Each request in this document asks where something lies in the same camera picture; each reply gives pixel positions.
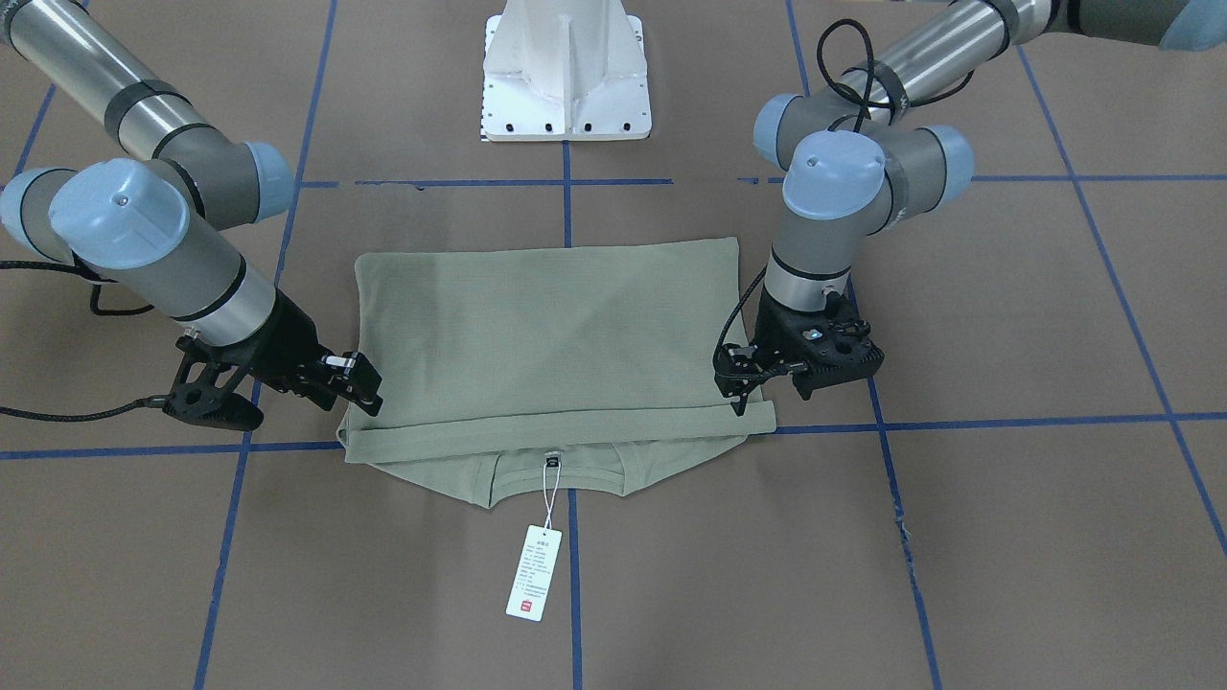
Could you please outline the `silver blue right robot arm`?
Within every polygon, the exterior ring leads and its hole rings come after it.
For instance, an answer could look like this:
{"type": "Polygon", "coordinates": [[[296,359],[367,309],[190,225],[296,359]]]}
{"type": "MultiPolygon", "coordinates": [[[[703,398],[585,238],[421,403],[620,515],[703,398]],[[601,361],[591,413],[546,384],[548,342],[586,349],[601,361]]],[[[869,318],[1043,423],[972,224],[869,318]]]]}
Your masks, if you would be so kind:
{"type": "Polygon", "coordinates": [[[5,185],[2,223],[53,269],[118,284],[184,329],[171,392],[137,399],[184,424],[250,431],[250,377],[374,416],[382,376],[333,354],[314,323],[223,231],[281,215],[294,176],[272,145],[233,142],[79,1],[5,1],[2,42],[104,126],[123,156],[87,169],[27,169],[5,185]]]}

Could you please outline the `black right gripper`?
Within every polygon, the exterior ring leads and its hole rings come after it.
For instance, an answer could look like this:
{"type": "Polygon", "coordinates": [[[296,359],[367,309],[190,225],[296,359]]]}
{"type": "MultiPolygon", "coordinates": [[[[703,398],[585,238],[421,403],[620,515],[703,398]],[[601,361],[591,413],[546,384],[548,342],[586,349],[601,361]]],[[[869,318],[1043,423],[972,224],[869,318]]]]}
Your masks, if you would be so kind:
{"type": "Polygon", "coordinates": [[[304,397],[325,411],[333,410],[336,397],[371,417],[380,415],[384,405],[382,381],[369,359],[360,351],[334,355],[319,343],[313,320],[282,291],[264,327],[229,349],[229,362],[255,381],[304,397]]]}

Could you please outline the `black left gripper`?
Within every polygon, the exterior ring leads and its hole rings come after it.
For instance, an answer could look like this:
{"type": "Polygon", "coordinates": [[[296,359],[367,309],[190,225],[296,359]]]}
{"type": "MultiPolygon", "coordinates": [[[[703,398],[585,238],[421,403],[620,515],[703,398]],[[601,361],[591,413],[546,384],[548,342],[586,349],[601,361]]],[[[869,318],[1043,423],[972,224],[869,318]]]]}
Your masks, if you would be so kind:
{"type": "Polygon", "coordinates": [[[789,374],[807,401],[820,388],[876,374],[883,351],[870,339],[871,325],[844,293],[828,291],[825,309],[798,311],[762,293],[750,345],[723,343],[713,354],[714,378],[733,414],[744,416],[748,397],[764,372],[789,374]]]}

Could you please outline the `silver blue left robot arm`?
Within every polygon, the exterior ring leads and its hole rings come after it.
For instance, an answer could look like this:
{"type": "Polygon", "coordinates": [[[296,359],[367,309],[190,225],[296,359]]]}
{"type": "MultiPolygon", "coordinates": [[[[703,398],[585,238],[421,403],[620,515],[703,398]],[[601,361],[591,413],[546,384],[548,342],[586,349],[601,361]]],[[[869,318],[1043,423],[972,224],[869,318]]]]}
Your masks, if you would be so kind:
{"type": "Polygon", "coordinates": [[[1225,43],[1222,1],[951,1],[886,52],[867,29],[865,58],[825,88],[782,93],[755,118],[758,153],[784,171],[771,258],[755,287],[761,301],[746,345],[720,339],[710,365],[733,411],[784,377],[809,399],[825,387],[875,376],[885,355],[847,297],[863,239],[936,210],[971,184],[975,157],[953,126],[901,122],[955,96],[977,68],[1038,36],[1091,36],[1162,52],[1209,52],[1225,43]]]}

